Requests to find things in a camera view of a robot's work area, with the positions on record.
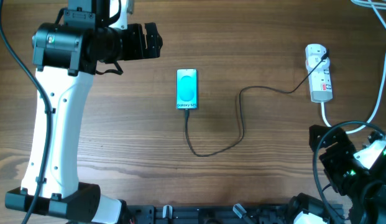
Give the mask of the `Samsung Galaxy smartphone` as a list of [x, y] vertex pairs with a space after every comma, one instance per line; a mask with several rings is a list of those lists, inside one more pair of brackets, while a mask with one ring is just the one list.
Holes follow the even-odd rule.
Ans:
[[176, 109], [198, 108], [198, 71], [194, 68], [177, 70]]

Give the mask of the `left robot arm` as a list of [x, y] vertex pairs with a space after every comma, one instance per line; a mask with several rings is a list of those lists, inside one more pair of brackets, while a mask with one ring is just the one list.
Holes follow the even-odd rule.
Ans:
[[81, 120], [97, 64], [121, 75], [121, 61], [160, 56], [157, 26], [128, 23], [133, 11], [133, 1], [70, 1], [33, 35], [36, 71], [28, 76], [38, 91], [34, 137], [25, 176], [6, 193], [6, 208], [69, 223], [135, 222], [125, 201], [80, 182], [77, 173]]

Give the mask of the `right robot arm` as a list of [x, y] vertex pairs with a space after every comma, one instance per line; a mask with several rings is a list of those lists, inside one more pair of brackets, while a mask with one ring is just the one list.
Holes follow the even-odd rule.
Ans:
[[[290, 200], [287, 223], [386, 223], [386, 133], [374, 124], [369, 146], [357, 151], [343, 126], [312, 125], [309, 145], [313, 151], [312, 169], [320, 198], [300, 193]], [[331, 206], [319, 181], [322, 163], [329, 186], [352, 203], [347, 218]]]

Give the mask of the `white power strip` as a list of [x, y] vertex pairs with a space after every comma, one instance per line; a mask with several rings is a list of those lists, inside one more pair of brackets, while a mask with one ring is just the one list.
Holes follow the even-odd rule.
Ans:
[[[305, 48], [306, 59], [312, 55], [329, 55], [327, 49], [320, 44], [309, 44]], [[312, 70], [308, 71], [310, 76], [308, 77], [310, 97], [314, 103], [325, 103], [333, 99], [333, 91], [331, 84], [331, 77], [329, 68], [326, 70]]]

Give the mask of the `white USB charger plug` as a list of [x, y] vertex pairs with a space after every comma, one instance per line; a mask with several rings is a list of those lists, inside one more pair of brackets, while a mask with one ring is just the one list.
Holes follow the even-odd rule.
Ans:
[[327, 54], [322, 56], [312, 55], [306, 59], [306, 69], [310, 72], [312, 70], [326, 70], [330, 66], [330, 61]]

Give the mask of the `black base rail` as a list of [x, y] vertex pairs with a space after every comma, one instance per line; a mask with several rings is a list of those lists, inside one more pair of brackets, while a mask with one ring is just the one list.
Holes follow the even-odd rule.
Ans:
[[270, 204], [259, 206], [178, 207], [129, 205], [126, 224], [332, 223], [323, 208]]

